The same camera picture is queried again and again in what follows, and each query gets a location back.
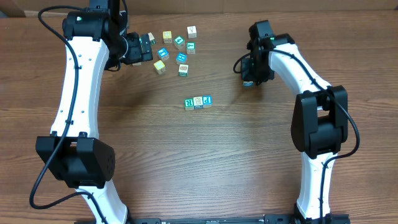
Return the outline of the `white picture block blue side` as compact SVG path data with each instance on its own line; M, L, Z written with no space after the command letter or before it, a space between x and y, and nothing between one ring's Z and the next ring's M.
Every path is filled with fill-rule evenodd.
M244 86L244 87L254 86L254 82L246 82L246 81L243 81L243 86Z

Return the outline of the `green letter R block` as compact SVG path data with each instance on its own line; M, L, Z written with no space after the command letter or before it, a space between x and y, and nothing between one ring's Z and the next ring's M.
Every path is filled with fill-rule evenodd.
M193 98L184 99L185 110L194 110Z

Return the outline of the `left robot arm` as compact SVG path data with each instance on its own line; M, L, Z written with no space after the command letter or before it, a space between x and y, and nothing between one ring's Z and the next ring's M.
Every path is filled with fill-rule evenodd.
M35 150L44 171L81 196L95 223L132 223L113 182L114 149L99 139L98 105L105 71L153 58L149 36L128 32L124 1L91 1L86 8L68 7L62 31L66 66L59 109L48 136Z

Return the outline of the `pretzel picture block blue side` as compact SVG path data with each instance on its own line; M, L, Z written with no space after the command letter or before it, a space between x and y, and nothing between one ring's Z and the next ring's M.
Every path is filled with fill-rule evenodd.
M203 108L203 97L202 96L193 97L193 106L195 109L202 109Z

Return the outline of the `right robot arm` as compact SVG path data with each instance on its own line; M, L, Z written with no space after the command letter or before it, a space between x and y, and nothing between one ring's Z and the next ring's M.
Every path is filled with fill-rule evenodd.
M268 20L249 28L248 53L237 60L244 86L265 83L279 75L295 95L290 127L295 148L301 153L300 193L289 223L349 223L348 215L330 211L329 191L333 164L341 159L341 145L353 127L359 147L358 128L348 113L348 94L332 86L305 61L289 34L274 34Z

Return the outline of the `blue letter P block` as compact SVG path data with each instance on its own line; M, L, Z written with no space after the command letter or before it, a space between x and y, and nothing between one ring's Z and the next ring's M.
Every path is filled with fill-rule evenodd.
M203 100L203 107L204 108L211 108L213 104L212 96L211 95L206 95L202 96Z

